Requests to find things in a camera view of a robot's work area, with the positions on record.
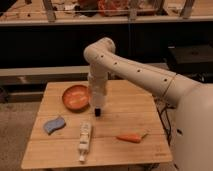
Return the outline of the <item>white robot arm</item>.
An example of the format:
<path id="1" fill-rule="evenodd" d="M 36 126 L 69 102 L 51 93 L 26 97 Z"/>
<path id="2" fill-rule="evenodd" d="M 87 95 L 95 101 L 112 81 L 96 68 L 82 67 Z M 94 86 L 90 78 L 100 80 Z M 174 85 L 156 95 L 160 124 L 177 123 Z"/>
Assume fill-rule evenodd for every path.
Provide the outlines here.
<path id="1" fill-rule="evenodd" d="M 176 171 L 213 171 L 213 84 L 125 59 L 104 37 L 84 49 L 90 105 L 102 109 L 110 72 L 160 97 L 176 108 L 173 161 Z"/>

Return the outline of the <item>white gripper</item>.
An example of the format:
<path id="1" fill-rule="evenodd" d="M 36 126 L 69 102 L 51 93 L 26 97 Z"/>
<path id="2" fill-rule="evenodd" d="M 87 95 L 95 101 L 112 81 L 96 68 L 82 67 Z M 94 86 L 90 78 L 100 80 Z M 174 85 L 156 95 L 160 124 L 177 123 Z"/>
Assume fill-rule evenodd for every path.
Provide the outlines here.
<path id="1" fill-rule="evenodd" d="M 106 94 L 106 85 L 108 81 L 108 76 L 96 77 L 91 74 L 88 75 L 88 87 L 91 94 L 100 93 L 102 95 Z"/>

